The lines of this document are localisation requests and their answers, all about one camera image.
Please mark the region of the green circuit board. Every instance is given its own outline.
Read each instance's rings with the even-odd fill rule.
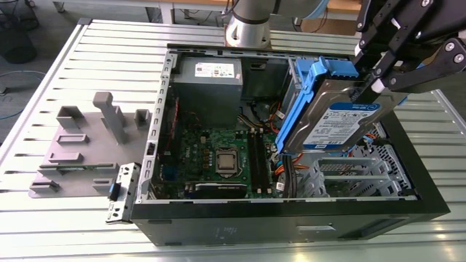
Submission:
[[[268,159],[275,144],[275,135],[263,134],[263,143],[266,148],[266,159]],[[179,182],[240,183],[247,185],[248,198],[272,198],[275,196],[274,190],[260,193],[252,190],[246,130],[183,130],[180,144],[176,177]],[[236,152],[237,172],[229,177],[219,175],[215,170],[215,151],[217,149]],[[271,183],[268,163],[267,170],[268,181]],[[181,199],[183,196],[180,191],[184,190],[184,185],[177,184],[171,185],[171,187],[171,197],[173,197],[175,194],[177,198]]]

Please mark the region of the red wire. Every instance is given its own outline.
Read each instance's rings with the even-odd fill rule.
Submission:
[[[276,112],[278,112],[278,110],[279,110],[279,106],[280,106],[280,105],[282,105],[282,103],[278,103],[275,113],[274,113],[274,114],[271,114],[271,115],[270,115],[270,117],[268,117],[268,121],[270,121],[270,129],[274,131],[274,133],[275,133],[275,134],[278,134],[278,133],[279,133],[279,129],[274,127],[274,123],[272,123],[272,121],[271,121],[271,120],[272,120],[272,119],[274,119],[274,117],[275,117],[275,114],[276,114]]]
[[[173,118],[173,123],[172,123],[172,128],[169,130],[169,137],[168,137],[168,142],[167,142],[167,146],[165,146],[165,150],[163,152],[165,152],[168,150],[171,141],[172,141],[172,136],[173,136],[173,132],[175,132],[175,126],[176,126],[176,120],[177,120],[177,110],[179,110],[179,98],[176,99],[176,111],[175,111],[175,118]]]

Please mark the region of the metal table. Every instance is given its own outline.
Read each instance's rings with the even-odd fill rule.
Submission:
[[[223,45],[215,27],[93,20],[77,25],[0,147],[0,258],[165,261],[463,261],[466,260],[464,123],[440,92],[410,95],[398,118],[451,213],[368,241],[155,247],[135,225],[105,225],[107,198],[31,199],[61,105],[92,106],[112,91],[123,112],[153,109],[167,43]],[[271,33],[272,48],[351,53],[356,39]]]

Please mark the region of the power supply label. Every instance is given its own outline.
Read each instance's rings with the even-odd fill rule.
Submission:
[[[195,77],[235,78],[233,64],[196,63]]]

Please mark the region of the side panel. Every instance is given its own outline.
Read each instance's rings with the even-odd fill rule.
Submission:
[[[155,245],[231,245],[366,239],[408,223],[414,217],[298,216],[136,219],[133,222]]]

